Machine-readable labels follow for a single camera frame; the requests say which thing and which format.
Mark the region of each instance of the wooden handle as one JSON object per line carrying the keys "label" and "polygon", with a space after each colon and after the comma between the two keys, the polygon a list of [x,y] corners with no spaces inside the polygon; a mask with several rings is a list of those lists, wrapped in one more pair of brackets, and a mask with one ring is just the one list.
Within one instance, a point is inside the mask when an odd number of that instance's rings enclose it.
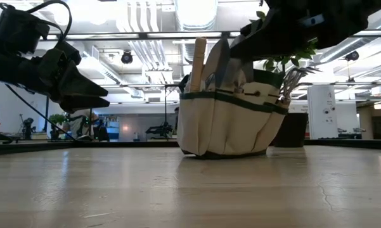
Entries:
{"label": "wooden handle", "polygon": [[191,69],[190,92],[200,91],[206,44],[207,40],[205,38],[196,38],[193,68]]}

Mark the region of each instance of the wooden table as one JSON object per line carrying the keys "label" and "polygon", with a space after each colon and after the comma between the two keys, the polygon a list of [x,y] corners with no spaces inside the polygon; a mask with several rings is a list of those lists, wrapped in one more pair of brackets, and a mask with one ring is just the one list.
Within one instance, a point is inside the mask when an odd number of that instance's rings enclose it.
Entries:
{"label": "wooden table", "polygon": [[0,227],[381,227],[381,151],[203,161],[179,148],[0,156]]}

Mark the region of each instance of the small plant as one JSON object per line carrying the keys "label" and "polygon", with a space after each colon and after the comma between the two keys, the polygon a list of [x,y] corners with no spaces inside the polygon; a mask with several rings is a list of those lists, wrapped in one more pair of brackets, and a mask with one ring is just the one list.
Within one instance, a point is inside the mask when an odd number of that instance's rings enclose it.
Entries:
{"label": "small plant", "polygon": [[[262,20],[262,22],[265,21],[266,15],[264,12],[257,11],[256,15],[258,18]],[[253,33],[257,30],[259,21],[258,20],[250,20],[250,21],[251,21],[251,32]],[[279,65],[280,66],[286,65],[287,63],[289,63],[289,61],[291,61],[293,65],[300,67],[299,60],[301,59],[313,60],[312,55],[316,54],[316,52],[314,51],[316,49],[316,43],[317,43],[317,39],[314,39],[308,42],[306,47],[297,51],[294,54],[291,54],[289,56],[278,56],[274,58],[268,58],[265,61],[263,68],[269,72],[279,73],[282,71],[282,69],[279,68]]]}
{"label": "small plant", "polygon": [[65,121],[65,116],[61,114],[53,114],[49,117],[49,121],[54,124],[62,124]]}

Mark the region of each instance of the ceiling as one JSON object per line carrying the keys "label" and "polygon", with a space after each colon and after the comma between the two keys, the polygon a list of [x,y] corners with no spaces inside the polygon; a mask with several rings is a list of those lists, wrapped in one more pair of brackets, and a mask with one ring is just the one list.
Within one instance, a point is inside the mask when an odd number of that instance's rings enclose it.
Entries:
{"label": "ceiling", "polygon": [[[4,1],[13,3],[16,8],[21,10],[27,10],[36,3],[40,2],[38,0],[26,0],[26,1]],[[120,32],[116,26],[116,20],[119,20],[121,17],[121,11],[116,7],[115,2],[105,1],[101,4],[101,7],[86,9],[86,13],[89,15],[79,16],[79,12],[72,8],[72,15],[74,17],[74,22],[70,30],[70,34],[86,34],[86,33],[113,33]],[[178,31],[175,12],[174,1],[173,0],[157,0],[157,25],[158,29],[161,32],[175,32]],[[219,0],[217,8],[217,17],[216,23],[214,25],[214,30],[216,31],[235,31],[239,30],[241,27],[249,23],[249,19],[256,18],[255,11],[261,10],[266,11],[267,7],[259,7],[258,1],[251,0]],[[54,16],[55,10],[45,9],[36,13],[35,15],[52,22],[55,22]],[[138,13],[138,24],[139,24],[139,15],[140,8],[139,4],[137,5]],[[93,18],[102,18],[105,19],[105,23],[101,25],[95,25],[89,20]],[[368,19],[369,29],[377,29],[378,25],[381,23],[381,10]],[[186,61],[183,61],[182,49],[180,44],[176,44],[177,41],[172,40],[163,40],[162,46],[164,53],[166,55],[167,61],[169,62],[169,71],[168,76],[174,82],[181,80],[183,75],[188,73],[191,70],[191,67]],[[47,50],[54,46],[54,42],[41,42],[38,49]],[[152,75],[149,76],[143,71],[143,64],[136,56],[136,53],[133,51],[133,62],[129,65],[123,65],[121,63],[121,55],[124,50],[131,50],[131,45],[128,41],[82,41],[73,43],[75,46],[79,46],[79,51],[87,51],[91,54],[92,47],[94,46],[100,53],[100,60],[104,65],[108,67],[113,73],[117,74],[124,82],[130,84],[142,84],[149,83],[150,78],[154,78]],[[346,61],[341,61],[339,59],[331,61],[329,63],[321,63],[320,58],[323,54],[326,54],[332,48],[317,50],[317,55],[314,57],[314,61],[305,61],[301,64],[305,66],[316,66],[323,73],[316,75],[309,75],[306,78],[303,78],[303,82],[345,82],[348,79],[348,75],[354,77],[357,82],[371,82],[374,80],[381,80],[381,38],[375,39],[374,41],[365,44],[362,47],[359,47],[356,51],[359,53],[359,60],[350,62],[349,66]],[[254,67],[261,68],[262,63],[254,63]],[[93,64],[90,62],[82,63],[79,66],[79,70],[83,75],[92,79],[98,84],[113,84],[114,82],[104,74],[99,71]],[[370,89],[374,86],[361,86],[352,87],[339,86],[336,87],[338,94],[343,95],[348,93],[355,93],[357,98],[366,98],[370,97]],[[306,99],[306,89],[307,87],[299,87],[294,91],[293,97],[295,99]],[[135,102],[138,101],[138,98],[132,98],[129,96],[128,92],[124,89],[110,88],[110,95],[107,99],[111,102]],[[144,90],[145,98],[141,100],[152,98],[155,96],[163,96],[164,91],[160,89],[145,89]],[[169,93],[169,99],[171,101],[177,101],[179,99],[177,92]]]}

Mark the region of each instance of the plant pot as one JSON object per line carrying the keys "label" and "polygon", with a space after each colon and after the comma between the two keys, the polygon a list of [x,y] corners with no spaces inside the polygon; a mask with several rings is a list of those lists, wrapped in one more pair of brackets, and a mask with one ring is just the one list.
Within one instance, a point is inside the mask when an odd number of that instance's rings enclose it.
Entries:
{"label": "plant pot", "polygon": [[308,119],[307,113],[288,113],[273,139],[273,145],[278,148],[303,147]]}

